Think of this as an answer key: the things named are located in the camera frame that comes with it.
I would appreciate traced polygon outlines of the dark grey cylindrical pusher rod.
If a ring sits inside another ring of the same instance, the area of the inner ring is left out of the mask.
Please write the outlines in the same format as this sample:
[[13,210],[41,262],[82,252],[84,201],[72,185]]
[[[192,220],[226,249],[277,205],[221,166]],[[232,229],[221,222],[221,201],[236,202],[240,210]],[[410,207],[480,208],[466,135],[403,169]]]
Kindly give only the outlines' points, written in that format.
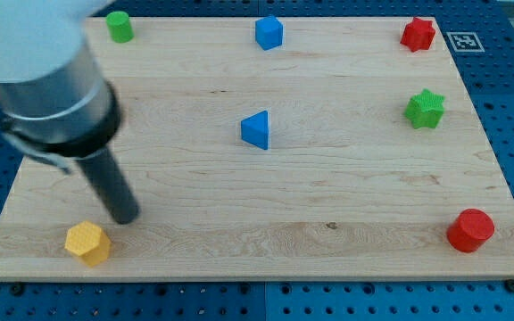
[[76,163],[113,221],[125,225],[138,217],[140,208],[137,199],[107,147],[76,159]]

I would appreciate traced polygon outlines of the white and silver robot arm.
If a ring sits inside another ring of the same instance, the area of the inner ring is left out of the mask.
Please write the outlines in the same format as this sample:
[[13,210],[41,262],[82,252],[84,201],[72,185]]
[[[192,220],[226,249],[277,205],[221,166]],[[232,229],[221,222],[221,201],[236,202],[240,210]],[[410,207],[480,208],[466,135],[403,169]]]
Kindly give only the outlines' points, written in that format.
[[139,206],[108,143],[122,120],[114,87],[87,44],[84,20],[107,0],[0,1],[0,108],[4,139],[68,172],[75,160],[119,224]]

